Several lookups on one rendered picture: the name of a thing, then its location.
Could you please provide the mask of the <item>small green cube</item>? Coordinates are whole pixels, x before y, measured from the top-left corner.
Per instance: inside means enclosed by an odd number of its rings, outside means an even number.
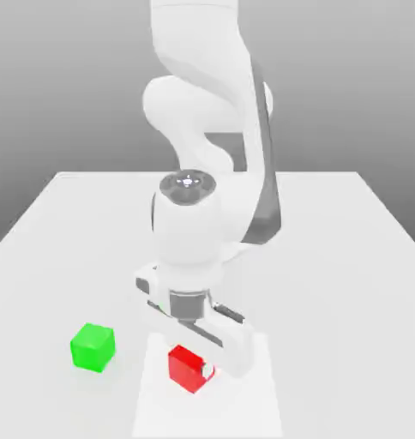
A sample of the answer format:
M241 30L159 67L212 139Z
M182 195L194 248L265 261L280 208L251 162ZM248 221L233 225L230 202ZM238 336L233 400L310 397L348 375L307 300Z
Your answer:
M70 351L74 366L102 373L116 352L114 330L85 323L70 341Z

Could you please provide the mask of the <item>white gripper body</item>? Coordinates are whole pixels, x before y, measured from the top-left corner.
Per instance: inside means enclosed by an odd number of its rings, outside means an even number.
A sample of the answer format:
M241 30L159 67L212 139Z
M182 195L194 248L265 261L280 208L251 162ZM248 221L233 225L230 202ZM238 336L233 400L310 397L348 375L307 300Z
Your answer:
M147 327L162 334L168 346L181 345L236 378L252 368L253 328L220 314L208 301L204 302L204 317L192 324L163 313L145 293L135 295L135 306Z

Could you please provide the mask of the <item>small red cube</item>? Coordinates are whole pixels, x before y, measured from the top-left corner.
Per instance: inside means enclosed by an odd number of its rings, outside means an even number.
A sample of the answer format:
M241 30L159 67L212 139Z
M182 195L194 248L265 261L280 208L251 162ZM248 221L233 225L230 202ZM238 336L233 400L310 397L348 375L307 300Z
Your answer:
M169 377L186 391L195 394L214 377L201 376L203 363L206 363L204 358L181 345L176 345L168 352Z

